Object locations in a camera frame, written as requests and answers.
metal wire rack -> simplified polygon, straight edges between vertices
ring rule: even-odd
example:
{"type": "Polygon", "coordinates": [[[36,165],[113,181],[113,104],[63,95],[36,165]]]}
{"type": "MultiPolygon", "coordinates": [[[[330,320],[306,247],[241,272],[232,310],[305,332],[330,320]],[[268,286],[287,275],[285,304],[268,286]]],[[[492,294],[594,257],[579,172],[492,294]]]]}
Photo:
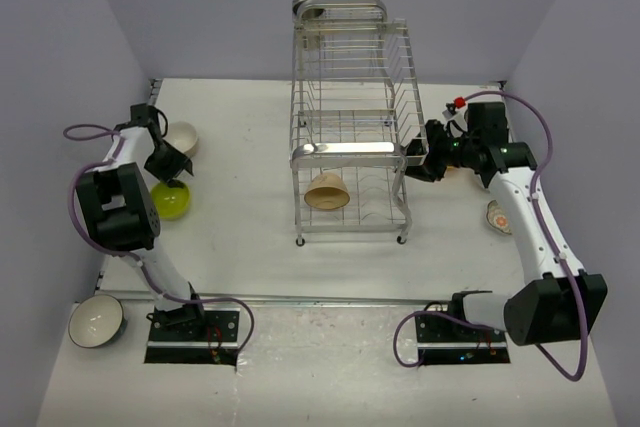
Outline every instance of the metal wire rack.
{"type": "Polygon", "coordinates": [[[290,151],[298,245],[306,232],[411,227],[404,171],[422,157],[401,145],[426,133],[405,21],[387,21],[380,0],[294,1],[290,151]],[[332,171],[351,202],[338,211],[304,204],[332,171]]]}

silver dish rack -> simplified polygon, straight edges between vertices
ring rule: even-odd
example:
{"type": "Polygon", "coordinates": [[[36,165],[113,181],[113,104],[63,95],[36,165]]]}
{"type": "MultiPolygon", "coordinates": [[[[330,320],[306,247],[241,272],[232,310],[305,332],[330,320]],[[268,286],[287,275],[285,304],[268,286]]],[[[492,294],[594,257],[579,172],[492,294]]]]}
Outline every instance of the silver dish rack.
{"type": "Polygon", "coordinates": [[[402,145],[426,133],[411,44],[404,20],[387,21],[380,0],[293,3],[290,162],[296,243],[314,232],[411,228],[404,173],[423,156],[402,145]],[[350,202],[334,211],[304,201],[323,172],[339,175],[350,202]]]}

